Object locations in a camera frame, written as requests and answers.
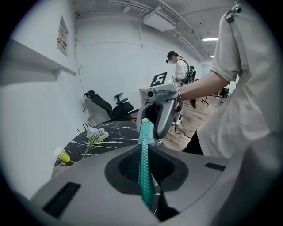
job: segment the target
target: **round table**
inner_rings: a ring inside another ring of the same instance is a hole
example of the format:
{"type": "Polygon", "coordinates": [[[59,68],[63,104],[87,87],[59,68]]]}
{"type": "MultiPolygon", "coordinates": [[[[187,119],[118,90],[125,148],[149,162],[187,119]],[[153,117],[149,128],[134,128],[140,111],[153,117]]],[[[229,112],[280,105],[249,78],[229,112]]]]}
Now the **round table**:
{"type": "MultiPolygon", "coordinates": [[[[107,151],[114,151],[117,148],[127,147],[130,145],[138,144],[138,129],[134,122],[128,121],[114,121],[102,123],[94,128],[104,128],[109,133],[109,137],[106,138],[103,143],[95,145],[91,148],[86,157],[98,155],[107,151]]],[[[76,136],[65,147],[65,151],[70,156],[71,161],[77,162],[84,156],[85,150],[88,144],[87,132],[76,136]]],[[[54,166],[67,166],[62,160],[57,159],[54,166]]]]}

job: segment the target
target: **air conditioning unit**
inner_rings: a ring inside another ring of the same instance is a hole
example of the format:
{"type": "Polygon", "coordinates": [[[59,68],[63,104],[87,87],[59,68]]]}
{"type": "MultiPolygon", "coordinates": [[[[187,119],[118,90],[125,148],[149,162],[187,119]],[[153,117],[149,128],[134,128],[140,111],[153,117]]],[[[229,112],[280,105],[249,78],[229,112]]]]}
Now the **air conditioning unit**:
{"type": "Polygon", "coordinates": [[[180,20],[163,6],[158,6],[143,18],[144,24],[160,31],[173,30],[180,20]]]}

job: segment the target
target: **white ceiling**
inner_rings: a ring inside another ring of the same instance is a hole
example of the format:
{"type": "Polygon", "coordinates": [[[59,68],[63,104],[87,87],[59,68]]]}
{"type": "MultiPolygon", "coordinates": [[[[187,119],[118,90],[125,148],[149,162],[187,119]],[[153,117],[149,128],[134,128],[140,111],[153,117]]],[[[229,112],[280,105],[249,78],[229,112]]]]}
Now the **white ceiling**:
{"type": "MultiPolygon", "coordinates": [[[[135,2],[131,0],[114,0],[120,2],[117,5],[109,0],[74,0],[77,16],[92,16],[93,13],[115,13],[122,14],[125,6],[121,3],[135,2]]],[[[233,0],[162,0],[175,11],[177,11],[192,27],[184,22],[180,23],[182,35],[186,38],[200,53],[204,60],[211,60],[214,54],[216,41],[200,41],[199,38],[217,37],[219,32],[220,18],[230,7],[234,5],[233,0]]],[[[161,5],[158,0],[136,0],[149,8],[156,8],[161,5]]],[[[139,9],[131,8],[125,15],[138,17],[141,13],[139,9]]]]}

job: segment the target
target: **black pants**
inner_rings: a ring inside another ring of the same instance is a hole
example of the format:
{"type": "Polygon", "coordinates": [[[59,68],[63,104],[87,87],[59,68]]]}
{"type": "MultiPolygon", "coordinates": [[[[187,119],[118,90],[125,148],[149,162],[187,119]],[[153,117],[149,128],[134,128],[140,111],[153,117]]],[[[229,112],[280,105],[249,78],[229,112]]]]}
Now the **black pants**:
{"type": "Polygon", "coordinates": [[[183,152],[192,153],[192,154],[201,154],[203,155],[203,151],[199,144],[198,135],[196,132],[194,133],[193,137],[191,138],[188,145],[182,150],[183,152]]]}

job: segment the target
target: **yellow cup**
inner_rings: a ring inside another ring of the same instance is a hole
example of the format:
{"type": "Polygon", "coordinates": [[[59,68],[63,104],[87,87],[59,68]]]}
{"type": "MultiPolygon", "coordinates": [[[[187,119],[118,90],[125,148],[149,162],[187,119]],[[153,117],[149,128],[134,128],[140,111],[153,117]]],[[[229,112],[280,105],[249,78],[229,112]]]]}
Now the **yellow cup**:
{"type": "Polygon", "coordinates": [[[64,148],[62,147],[58,147],[55,152],[54,152],[55,156],[59,159],[61,159],[64,162],[69,162],[70,161],[70,156],[65,152],[64,148]]]}

